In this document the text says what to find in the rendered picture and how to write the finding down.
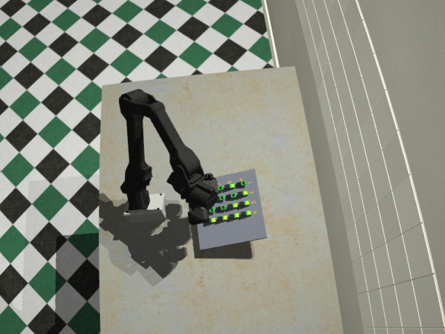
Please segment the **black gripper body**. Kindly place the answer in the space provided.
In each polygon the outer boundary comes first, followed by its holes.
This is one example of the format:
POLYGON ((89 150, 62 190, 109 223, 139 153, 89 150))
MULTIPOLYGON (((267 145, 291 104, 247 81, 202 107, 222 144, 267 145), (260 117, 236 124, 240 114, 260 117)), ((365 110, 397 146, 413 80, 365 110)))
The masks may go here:
MULTIPOLYGON (((196 175, 197 175, 197 173, 194 173, 193 175, 190 176, 190 178, 193 178, 196 175)), ((205 208, 200 209, 199 208, 200 205, 191 201, 189 197, 186 198, 186 197, 181 196, 181 199, 186 199, 186 202, 191 202, 192 211, 188 212, 188 222, 191 225, 197 225, 197 224, 209 222, 209 212, 207 209, 205 209, 205 208)))

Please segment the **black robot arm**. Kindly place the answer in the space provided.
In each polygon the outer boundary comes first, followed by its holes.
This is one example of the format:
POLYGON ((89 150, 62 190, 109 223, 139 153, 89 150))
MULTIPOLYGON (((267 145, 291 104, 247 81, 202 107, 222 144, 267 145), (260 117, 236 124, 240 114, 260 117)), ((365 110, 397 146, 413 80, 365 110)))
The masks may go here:
POLYGON ((136 89, 121 95, 119 105, 121 114, 127 121, 129 149, 129 164, 125 170, 125 181, 120 188, 127 195, 129 210, 147 209, 150 202, 146 186, 149 186, 153 176, 152 167, 145 162, 144 116, 150 118, 170 154, 173 172, 166 182, 181 196, 189 197, 207 210, 211 209, 218 198, 218 182, 211 173, 204 174, 200 160, 194 151, 184 145, 164 104, 153 95, 136 89), (194 173, 197 175, 190 178, 194 173))

